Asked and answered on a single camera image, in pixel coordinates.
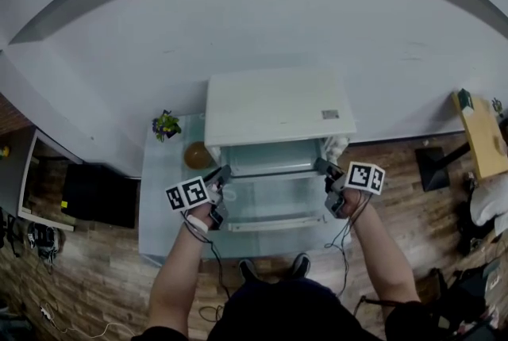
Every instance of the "table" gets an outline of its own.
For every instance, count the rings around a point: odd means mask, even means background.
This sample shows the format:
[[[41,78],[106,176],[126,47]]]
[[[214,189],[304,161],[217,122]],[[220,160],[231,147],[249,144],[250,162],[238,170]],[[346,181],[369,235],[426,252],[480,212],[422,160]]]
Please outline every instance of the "table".
[[[446,156],[442,148],[422,148],[415,151],[425,192],[448,187],[450,180],[446,167],[469,151],[478,179],[508,171],[508,157],[498,149],[502,134],[490,102],[475,95],[471,95],[471,99],[475,110],[465,116],[460,108],[457,92],[452,93],[452,100],[468,138],[466,144]]]
[[[144,148],[140,189],[139,251],[162,265],[182,224],[170,209],[165,189],[183,180],[205,176],[215,167],[191,170],[183,162],[185,148],[204,140],[205,116],[180,117],[182,134],[163,143],[151,125]],[[222,258],[251,258],[322,249],[345,226],[325,207],[324,177],[262,182],[230,182],[224,188],[228,224],[210,232]],[[344,244],[351,236],[344,238]],[[213,258],[210,247],[203,257]]]

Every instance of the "glass table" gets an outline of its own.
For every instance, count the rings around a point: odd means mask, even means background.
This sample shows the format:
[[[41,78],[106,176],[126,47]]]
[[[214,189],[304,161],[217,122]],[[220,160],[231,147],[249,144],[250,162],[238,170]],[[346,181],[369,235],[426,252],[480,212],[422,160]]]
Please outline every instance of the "glass table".
[[[204,114],[180,117],[179,125],[182,134],[163,143],[157,141],[150,125],[144,149],[139,251],[159,265],[171,250],[183,220],[171,211],[165,189],[199,175],[204,177],[217,168],[213,164],[205,170],[191,170],[183,162],[185,149],[195,141],[204,141]],[[321,249],[346,224],[325,208],[323,176],[258,182],[235,182],[233,178],[223,194],[229,218],[220,230],[209,233],[222,258]],[[344,243],[350,241],[347,235]],[[203,258],[213,258],[210,247],[204,248]]]

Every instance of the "cable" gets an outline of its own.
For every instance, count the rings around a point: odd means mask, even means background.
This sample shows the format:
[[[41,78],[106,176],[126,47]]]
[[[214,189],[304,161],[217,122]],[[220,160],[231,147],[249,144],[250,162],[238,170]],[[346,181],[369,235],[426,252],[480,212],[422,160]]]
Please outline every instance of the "cable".
[[[49,267],[47,267],[44,258],[42,258],[40,255],[38,255],[38,256],[39,256],[39,261],[37,262],[37,266],[35,268],[35,273],[37,273],[37,271],[39,269],[39,265],[42,262],[42,264],[44,265],[44,268],[46,269],[46,272],[48,272],[48,275],[52,276],[53,275],[53,264],[50,263]]]
[[[203,312],[207,309],[207,308],[211,308],[212,310],[215,311],[215,320],[210,320],[210,319],[207,319],[206,317],[203,316]],[[223,305],[219,305],[217,307],[214,307],[214,306],[204,306],[204,307],[201,307],[199,310],[198,310],[198,313],[199,313],[199,316],[204,319],[204,321],[208,321],[209,323],[217,323],[221,318],[222,318],[222,310],[224,310],[224,306]]]
[[[360,305],[361,305],[362,303],[364,303],[366,299],[367,299],[367,297],[362,296],[362,297],[358,300],[358,304],[357,304],[357,305],[356,305],[356,307],[355,307],[355,312],[353,313],[354,317],[356,317],[356,314],[358,313],[358,309],[360,308]]]
[[[503,251],[501,254],[499,254],[499,253],[498,253],[498,249],[499,249],[499,245],[500,245],[501,243],[504,245],[505,249],[504,249],[504,251]],[[489,264],[489,263],[491,263],[491,262],[495,261],[497,258],[500,258],[503,254],[505,255],[505,260],[508,262],[508,254],[506,253],[506,250],[508,250],[508,247],[506,247],[506,243],[505,243],[504,239],[500,239],[500,240],[496,243],[496,245],[495,245],[494,258],[492,258],[490,261],[488,261],[488,254],[489,254],[489,252],[488,252],[488,251],[485,251],[485,264],[487,265],[487,264]]]
[[[362,204],[360,204],[360,202],[362,201],[362,198],[363,198],[363,194],[362,194],[362,192],[360,192],[360,198],[358,199],[358,202],[356,203],[356,207],[355,207],[356,215],[354,216],[354,218],[351,217],[349,219],[348,223],[339,231],[339,233],[335,236],[335,238],[333,239],[333,241],[331,243],[325,244],[326,249],[331,248],[331,247],[337,248],[341,252],[342,258],[344,260],[344,283],[342,285],[342,290],[337,294],[338,298],[342,297],[342,294],[346,290],[346,285],[348,283],[349,262],[348,262],[348,258],[346,257],[346,252],[344,250],[344,239],[351,232],[351,227],[356,223],[356,221],[358,220],[360,215],[364,212],[365,208],[367,207],[369,201],[372,199],[372,193],[370,193],[369,196],[367,197],[367,199],[364,200],[364,202]],[[337,241],[337,239],[341,235],[342,235],[342,240],[341,240],[341,245],[339,246],[339,245],[335,244],[335,241]]]
[[[81,335],[84,335],[85,337],[89,338],[89,339],[94,339],[94,338],[99,338],[99,337],[102,337],[103,335],[105,335],[105,333],[108,331],[108,328],[111,326],[111,325],[117,325],[119,327],[123,327],[125,328],[126,330],[128,330],[132,336],[136,336],[136,334],[134,334],[134,331],[131,330],[129,327],[127,327],[126,325],[122,324],[122,323],[108,323],[106,325],[106,328],[104,329],[104,331],[102,332],[102,334],[99,334],[99,335],[88,335],[86,332],[83,332],[81,330],[79,330],[78,328],[65,328],[64,330],[61,330],[55,323],[55,314],[53,313],[52,309],[51,309],[51,306],[46,303],[46,309],[48,310],[47,313],[49,315],[48,317],[48,320],[50,321],[50,323],[52,324],[52,326],[58,330],[59,332],[61,332],[62,334],[67,334],[69,331],[76,331],[78,333],[80,333]]]
[[[231,298],[231,295],[229,294],[229,290],[228,288],[225,286],[222,278],[223,278],[223,269],[222,269],[222,261],[221,261],[221,254],[219,253],[219,250],[217,249],[217,247],[215,246],[215,243],[211,240],[211,239],[208,239],[206,238],[199,230],[198,228],[193,225],[188,219],[187,219],[187,215],[184,214],[183,212],[181,212],[182,214],[182,217],[183,219],[185,220],[185,227],[187,228],[187,231],[190,232],[192,234],[192,236],[197,239],[199,242],[202,242],[202,243],[208,243],[210,245],[210,249],[212,251],[212,253],[214,254],[215,256],[215,259],[217,260],[217,263],[219,265],[219,275],[218,275],[218,280],[219,280],[219,285],[221,286],[221,288],[223,288],[223,290],[225,291],[225,294],[226,296],[228,297],[228,300]]]

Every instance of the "hand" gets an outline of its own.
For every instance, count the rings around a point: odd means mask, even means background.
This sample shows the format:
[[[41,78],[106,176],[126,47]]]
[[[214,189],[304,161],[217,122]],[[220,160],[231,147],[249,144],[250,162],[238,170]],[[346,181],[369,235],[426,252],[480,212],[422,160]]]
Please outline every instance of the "hand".
[[[212,209],[212,205],[210,203],[205,203],[204,205],[199,205],[198,207],[194,207],[189,214],[198,218],[203,223],[205,223],[208,228],[210,228],[214,221],[210,217],[210,210]]]
[[[351,218],[361,204],[363,194],[356,189],[346,189],[342,191],[342,196],[344,197],[344,205],[342,206],[341,213]]]

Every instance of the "wrist strap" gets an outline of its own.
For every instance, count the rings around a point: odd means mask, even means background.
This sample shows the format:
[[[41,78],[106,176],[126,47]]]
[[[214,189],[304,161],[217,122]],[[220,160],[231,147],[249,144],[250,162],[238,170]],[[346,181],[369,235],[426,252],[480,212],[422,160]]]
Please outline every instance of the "wrist strap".
[[[190,225],[192,225],[194,228],[196,228],[204,236],[208,233],[208,225],[203,223],[197,217],[194,217],[193,215],[189,215],[189,216],[187,216],[187,221],[189,221]]]

